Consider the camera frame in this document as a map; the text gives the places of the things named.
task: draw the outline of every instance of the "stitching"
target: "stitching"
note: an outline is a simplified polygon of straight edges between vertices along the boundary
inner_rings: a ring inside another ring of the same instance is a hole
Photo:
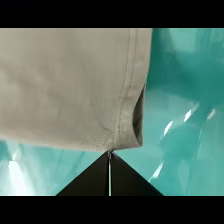
[[[131,74],[131,79],[129,81],[129,85],[128,85],[128,89],[127,89],[127,92],[126,92],[126,95],[124,97],[124,100],[122,102],[122,105],[121,105],[121,109],[120,109],[120,114],[119,114],[119,128],[118,128],[118,131],[119,131],[119,140],[120,140],[120,133],[121,133],[121,113],[122,113],[122,109],[124,107],[124,103],[125,103],[125,100],[127,99],[127,96],[128,96],[128,92],[131,88],[131,83],[132,83],[132,79],[133,79],[133,76],[134,76],[134,70],[135,70],[135,56],[136,56],[136,48],[137,48],[137,40],[138,40],[138,29],[136,31],[136,39],[135,39],[135,50],[134,50],[134,60],[133,60],[133,67],[132,67],[132,74]]]
[[[127,77],[127,68],[128,68],[128,58],[129,58],[129,53],[130,53],[130,39],[131,39],[131,29],[129,29],[129,36],[128,36],[128,53],[127,53],[127,63],[126,63],[126,66],[125,66],[125,77],[124,77],[124,81],[123,81],[123,85],[122,85],[122,89],[121,89],[121,94],[119,96],[119,99],[118,99],[118,103],[117,103],[117,108],[116,108],[116,112],[115,112],[115,121],[114,121],[114,131],[113,131],[113,142],[112,142],[112,148],[114,146],[114,138],[115,138],[115,128],[116,128],[116,121],[117,121],[117,113],[118,113],[118,109],[119,109],[119,105],[120,105],[120,101],[121,101],[121,95],[122,95],[122,92],[123,92],[123,89],[124,89],[124,85],[125,85],[125,80],[126,80],[126,77]]]

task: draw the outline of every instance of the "beige fabric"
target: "beige fabric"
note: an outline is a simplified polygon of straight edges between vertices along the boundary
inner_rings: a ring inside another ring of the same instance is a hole
[[[141,145],[151,32],[0,29],[0,137],[84,150]]]

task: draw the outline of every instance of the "teal surface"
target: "teal surface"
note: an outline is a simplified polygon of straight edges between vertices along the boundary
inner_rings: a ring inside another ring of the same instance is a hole
[[[118,154],[165,195],[224,195],[224,29],[154,29],[144,146]]]
[[[224,195],[224,29],[153,30],[144,146],[117,153],[164,195]],[[0,195],[55,195],[101,154],[0,143]]]

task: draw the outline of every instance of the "gray cloth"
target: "gray cloth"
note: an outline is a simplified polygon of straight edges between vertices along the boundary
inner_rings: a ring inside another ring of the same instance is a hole
[[[0,29],[0,138],[83,150],[142,144],[151,28]]]

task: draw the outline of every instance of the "turquoise plastic sheet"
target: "turquoise plastic sheet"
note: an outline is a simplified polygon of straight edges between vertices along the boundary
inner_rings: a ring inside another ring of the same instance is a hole
[[[224,195],[224,29],[153,30],[144,146],[117,151],[164,195]],[[101,154],[0,144],[0,195],[55,195]]]

